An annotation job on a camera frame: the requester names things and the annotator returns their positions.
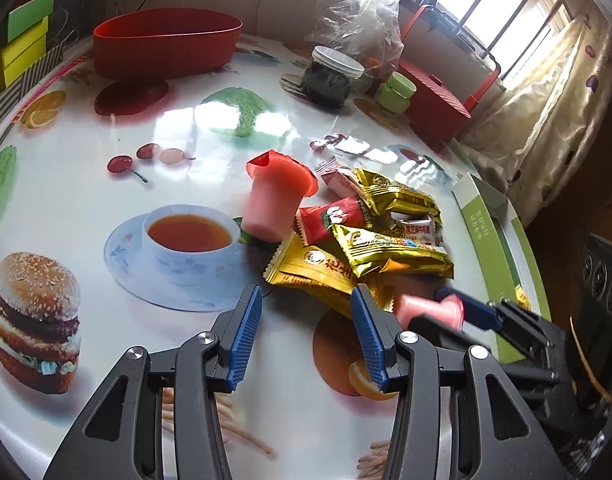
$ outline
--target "pink jelly cup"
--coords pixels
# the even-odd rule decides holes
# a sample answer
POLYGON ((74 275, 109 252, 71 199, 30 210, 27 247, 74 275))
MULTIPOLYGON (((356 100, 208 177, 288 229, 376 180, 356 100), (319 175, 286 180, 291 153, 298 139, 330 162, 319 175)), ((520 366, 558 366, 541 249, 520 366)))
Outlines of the pink jelly cup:
POLYGON ((270 150, 246 163, 253 187, 241 228, 266 242, 281 242, 291 231, 305 196, 319 189, 317 178, 294 158, 270 150))
POLYGON ((409 294, 398 294, 395 297, 394 311, 404 330, 408 330, 408 323, 413 317, 422 314, 434 317, 455 330, 460 331, 464 325, 464 306, 460 297, 455 294, 446 296, 439 302, 409 294))

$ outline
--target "beige curtain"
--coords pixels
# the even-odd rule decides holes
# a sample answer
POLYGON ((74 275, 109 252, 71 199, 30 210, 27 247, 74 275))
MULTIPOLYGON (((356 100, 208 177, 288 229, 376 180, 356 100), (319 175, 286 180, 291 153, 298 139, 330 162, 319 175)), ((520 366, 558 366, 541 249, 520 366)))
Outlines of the beige curtain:
POLYGON ((524 226, 583 162, 612 94, 612 30, 590 3, 458 139, 524 226))

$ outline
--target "white lid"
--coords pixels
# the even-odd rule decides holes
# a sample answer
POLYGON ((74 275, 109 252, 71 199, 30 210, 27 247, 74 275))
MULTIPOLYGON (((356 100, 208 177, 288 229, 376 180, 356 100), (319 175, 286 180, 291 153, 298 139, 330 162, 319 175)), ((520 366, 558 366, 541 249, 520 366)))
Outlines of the white lid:
POLYGON ((316 46, 312 51, 312 59, 354 79, 363 75, 363 67, 359 62, 327 46, 316 46))

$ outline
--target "clear plastic bag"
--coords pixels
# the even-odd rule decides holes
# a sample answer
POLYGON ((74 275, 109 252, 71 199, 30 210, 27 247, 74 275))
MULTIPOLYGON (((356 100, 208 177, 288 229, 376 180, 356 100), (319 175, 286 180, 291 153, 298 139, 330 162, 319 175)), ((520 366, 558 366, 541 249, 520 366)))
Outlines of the clear plastic bag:
POLYGON ((387 78, 404 49, 399 0, 318 0, 315 30, 305 40, 340 50, 373 77, 387 78))

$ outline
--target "pile of candy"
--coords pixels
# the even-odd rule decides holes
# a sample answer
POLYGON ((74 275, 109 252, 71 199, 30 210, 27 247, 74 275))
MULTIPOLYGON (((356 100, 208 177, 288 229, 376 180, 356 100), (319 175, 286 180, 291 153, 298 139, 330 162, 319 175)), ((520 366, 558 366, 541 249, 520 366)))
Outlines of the pile of candy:
POLYGON ((387 176, 328 160, 315 172, 341 200, 297 210, 264 278, 301 288, 350 317, 350 293, 366 283, 381 308, 391 310, 392 290, 382 273, 452 278, 442 240, 441 215, 426 193, 387 176))

